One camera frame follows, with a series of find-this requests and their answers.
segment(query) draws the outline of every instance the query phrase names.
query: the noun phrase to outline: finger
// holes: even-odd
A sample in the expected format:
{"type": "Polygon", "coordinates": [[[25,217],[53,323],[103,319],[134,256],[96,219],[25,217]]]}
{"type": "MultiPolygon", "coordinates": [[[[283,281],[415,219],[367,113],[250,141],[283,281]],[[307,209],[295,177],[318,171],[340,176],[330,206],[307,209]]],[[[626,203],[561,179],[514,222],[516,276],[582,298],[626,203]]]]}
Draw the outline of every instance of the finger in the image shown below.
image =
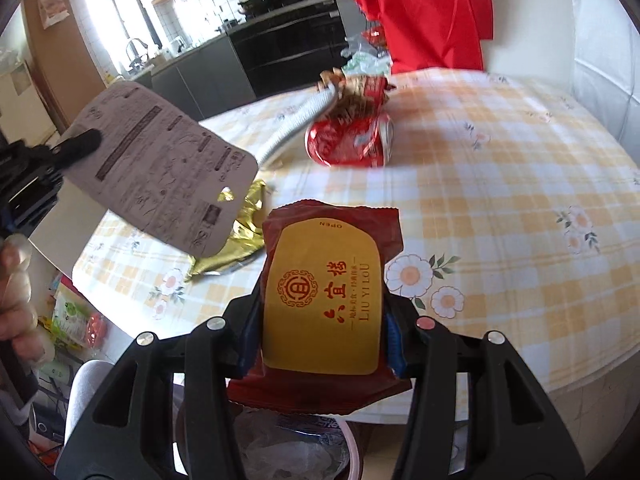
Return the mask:
{"type": "Polygon", "coordinates": [[[30,299],[31,282],[23,270],[0,280],[0,312],[11,310],[21,303],[29,303],[30,299]]]}
{"type": "Polygon", "coordinates": [[[27,270],[31,261],[33,248],[31,242],[21,234],[9,236],[2,245],[0,265],[2,272],[8,276],[16,270],[27,270]]]}
{"type": "Polygon", "coordinates": [[[11,310],[0,314],[0,341],[29,332],[36,328],[38,316],[28,303],[21,303],[11,310]]]}
{"type": "Polygon", "coordinates": [[[14,338],[12,345],[20,359],[35,367],[51,361],[56,353],[51,339],[41,327],[14,338]]]}

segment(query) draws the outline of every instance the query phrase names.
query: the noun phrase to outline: table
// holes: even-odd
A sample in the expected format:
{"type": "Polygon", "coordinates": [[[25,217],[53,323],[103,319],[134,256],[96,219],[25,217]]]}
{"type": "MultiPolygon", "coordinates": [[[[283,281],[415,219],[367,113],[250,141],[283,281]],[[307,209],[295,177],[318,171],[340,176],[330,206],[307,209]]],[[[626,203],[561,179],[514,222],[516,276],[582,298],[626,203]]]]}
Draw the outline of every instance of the table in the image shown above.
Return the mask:
{"type": "MultiPolygon", "coordinates": [[[[271,189],[267,202],[398,208],[404,251],[385,267],[389,288],[454,332],[504,332],[549,392],[589,383],[634,354],[640,172],[617,142],[574,99],[539,83],[441,69],[392,82],[389,166],[322,167],[299,142],[279,169],[259,175],[271,189]]],[[[202,124],[256,152],[309,92],[202,124]]],[[[186,254],[107,213],[73,278],[125,332],[168,337],[249,293],[263,261],[185,283],[186,254]]],[[[356,416],[401,422],[408,398],[356,416]]]]}

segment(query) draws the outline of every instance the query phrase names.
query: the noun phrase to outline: faucet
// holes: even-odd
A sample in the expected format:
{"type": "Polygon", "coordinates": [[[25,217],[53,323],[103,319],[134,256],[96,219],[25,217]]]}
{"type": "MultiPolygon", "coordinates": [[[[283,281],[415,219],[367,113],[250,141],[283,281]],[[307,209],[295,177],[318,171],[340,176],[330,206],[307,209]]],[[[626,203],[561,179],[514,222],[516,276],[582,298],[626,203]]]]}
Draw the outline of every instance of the faucet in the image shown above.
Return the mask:
{"type": "Polygon", "coordinates": [[[127,41],[126,46],[124,47],[125,52],[127,53],[127,57],[130,60],[130,67],[134,70],[140,70],[143,66],[143,61],[142,61],[142,56],[144,56],[146,54],[146,61],[149,61],[149,46],[148,44],[146,44],[144,41],[140,40],[140,38],[131,38],[129,41],[127,41]],[[134,42],[137,41],[140,46],[142,46],[142,48],[144,48],[146,50],[145,53],[143,54],[139,54],[138,51],[136,50],[136,46],[134,44],[134,42]],[[131,53],[133,54],[133,58],[129,55],[129,47],[131,49],[131,53]]]}

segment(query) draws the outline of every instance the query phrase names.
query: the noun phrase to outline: gray cabinet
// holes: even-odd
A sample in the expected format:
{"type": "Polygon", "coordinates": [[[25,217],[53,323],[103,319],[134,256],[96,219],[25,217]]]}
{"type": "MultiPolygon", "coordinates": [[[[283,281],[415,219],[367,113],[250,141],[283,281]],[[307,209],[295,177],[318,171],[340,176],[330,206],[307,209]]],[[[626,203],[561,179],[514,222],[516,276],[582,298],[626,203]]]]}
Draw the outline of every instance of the gray cabinet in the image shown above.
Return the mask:
{"type": "Polygon", "coordinates": [[[205,118],[255,101],[251,84],[227,36],[198,49],[178,65],[205,118]]]}
{"type": "Polygon", "coordinates": [[[227,36],[183,54],[152,77],[154,92],[201,121],[255,101],[227,36]]]}
{"type": "Polygon", "coordinates": [[[367,19],[355,0],[335,0],[347,38],[357,36],[367,28],[367,19]]]}
{"type": "Polygon", "coordinates": [[[205,118],[180,75],[177,62],[153,74],[151,82],[156,94],[180,108],[191,119],[201,121],[205,118]]]}

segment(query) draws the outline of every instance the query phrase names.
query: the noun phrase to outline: oven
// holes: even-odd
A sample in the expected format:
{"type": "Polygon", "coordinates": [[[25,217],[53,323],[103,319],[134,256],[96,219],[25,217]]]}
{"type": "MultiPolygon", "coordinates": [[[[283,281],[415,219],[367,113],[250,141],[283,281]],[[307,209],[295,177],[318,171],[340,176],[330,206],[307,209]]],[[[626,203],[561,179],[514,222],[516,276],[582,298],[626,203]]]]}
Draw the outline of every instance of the oven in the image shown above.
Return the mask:
{"type": "Polygon", "coordinates": [[[341,67],[347,46],[335,0],[305,0],[229,33],[257,98],[310,86],[341,67]]]}

